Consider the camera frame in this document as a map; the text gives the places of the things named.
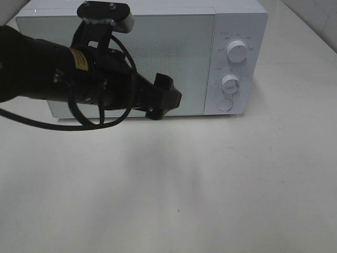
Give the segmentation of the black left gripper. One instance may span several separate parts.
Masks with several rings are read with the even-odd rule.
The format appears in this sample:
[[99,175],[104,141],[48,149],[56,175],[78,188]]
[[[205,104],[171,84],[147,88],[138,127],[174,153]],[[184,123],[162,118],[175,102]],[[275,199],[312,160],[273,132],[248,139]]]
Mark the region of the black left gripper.
[[173,79],[157,73],[154,84],[138,73],[135,62],[109,25],[80,25],[71,43],[75,66],[87,75],[93,98],[104,110],[136,108],[161,120],[180,106],[182,95]]

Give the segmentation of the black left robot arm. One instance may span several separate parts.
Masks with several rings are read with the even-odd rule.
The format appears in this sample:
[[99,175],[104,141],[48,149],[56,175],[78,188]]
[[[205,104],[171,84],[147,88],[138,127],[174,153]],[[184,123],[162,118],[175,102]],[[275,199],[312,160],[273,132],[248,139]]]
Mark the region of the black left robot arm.
[[135,109],[160,120],[179,107],[181,93],[173,80],[157,74],[154,83],[126,61],[122,50],[109,48],[112,37],[97,39],[76,34],[71,47],[25,36],[7,25],[1,27],[1,101],[18,96],[37,100],[101,105],[104,110]]

